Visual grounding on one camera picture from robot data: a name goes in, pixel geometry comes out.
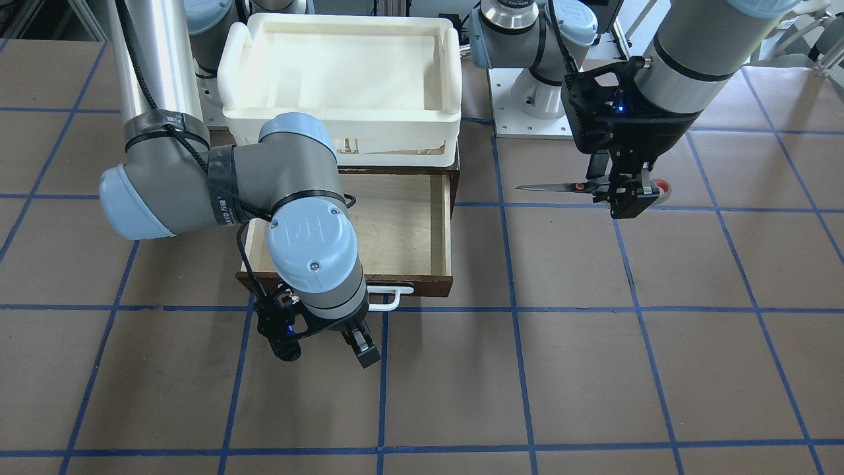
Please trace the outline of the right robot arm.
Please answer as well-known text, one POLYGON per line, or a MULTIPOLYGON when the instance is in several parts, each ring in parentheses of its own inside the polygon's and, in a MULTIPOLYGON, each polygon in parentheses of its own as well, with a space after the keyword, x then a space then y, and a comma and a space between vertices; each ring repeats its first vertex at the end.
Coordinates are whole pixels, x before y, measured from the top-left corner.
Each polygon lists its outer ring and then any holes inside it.
POLYGON ((363 367, 380 359, 358 241, 337 156, 315 117, 284 112, 256 144, 209 144, 201 118, 190 35, 223 24, 229 1, 111 1, 109 23, 123 94, 127 163, 102 174, 100 204, 129 240, 175 237, 265 220, 266 246, 281 282, 265 288, 253 268, 257 330, 277 358, 295 361, 299 342, 338 331, 363 367))

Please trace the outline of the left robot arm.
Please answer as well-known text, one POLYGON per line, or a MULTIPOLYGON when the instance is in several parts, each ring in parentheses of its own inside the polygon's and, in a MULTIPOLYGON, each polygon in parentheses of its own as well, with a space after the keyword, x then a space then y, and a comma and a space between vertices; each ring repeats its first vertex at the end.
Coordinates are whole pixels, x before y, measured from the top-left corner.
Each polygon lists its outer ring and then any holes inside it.
POLYGON ((651 178, 674 147, 795 1, 675 1, 642 56, 585 70, 599 19, 581 1, 482 1, 468 17, 475 66, 517 69, 509 97, 543 121, 566 118, 590 156, 577 183, 533 191, 588 193, 615 220, 669 197, 651 178))

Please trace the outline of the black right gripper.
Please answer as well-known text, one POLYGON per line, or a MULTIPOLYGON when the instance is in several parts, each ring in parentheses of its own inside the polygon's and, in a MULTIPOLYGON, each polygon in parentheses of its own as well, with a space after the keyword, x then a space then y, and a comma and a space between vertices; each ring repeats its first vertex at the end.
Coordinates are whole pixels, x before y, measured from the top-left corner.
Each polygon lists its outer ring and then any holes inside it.
POLYGON ((368 294, 364 294, 362 303, 350 315, 323 319, 311 313, 301 301, 293 301, 283 288, 267 294, 258 284, 256 291, 257 330, 269 341, 277 358, 286 362, 297 360, 301 357, 299 340, 332 330, 341 332, 363 369, 382 360, 365 322, 370 309, 368 294))

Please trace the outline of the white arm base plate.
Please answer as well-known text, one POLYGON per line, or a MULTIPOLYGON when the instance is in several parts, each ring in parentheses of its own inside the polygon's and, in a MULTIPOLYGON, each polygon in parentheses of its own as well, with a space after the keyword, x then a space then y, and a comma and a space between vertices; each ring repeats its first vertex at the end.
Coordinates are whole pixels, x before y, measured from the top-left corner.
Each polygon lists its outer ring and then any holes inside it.
POLYGON ((488 76, 498 137, 572 141, 560 85, 543 82, 527 67, 497 67, 488 76))

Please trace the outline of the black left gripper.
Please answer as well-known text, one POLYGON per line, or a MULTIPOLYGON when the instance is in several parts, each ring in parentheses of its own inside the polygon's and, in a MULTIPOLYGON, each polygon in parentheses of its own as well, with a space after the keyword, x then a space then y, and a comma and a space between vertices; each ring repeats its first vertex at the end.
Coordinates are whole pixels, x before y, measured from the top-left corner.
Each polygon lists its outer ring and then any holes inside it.
POLYGON ((660 198, 652 166, 700 116, 698 111, 663 110, 647 99, 635 82, 645 65, 644 57, 634 56, 567 73, 562 83, 562 105, 576 146, 591 154, 585 191, 608 195, 615 220, 636 218, 660 198), (614 164, 608 178, 610 156, 614 164))

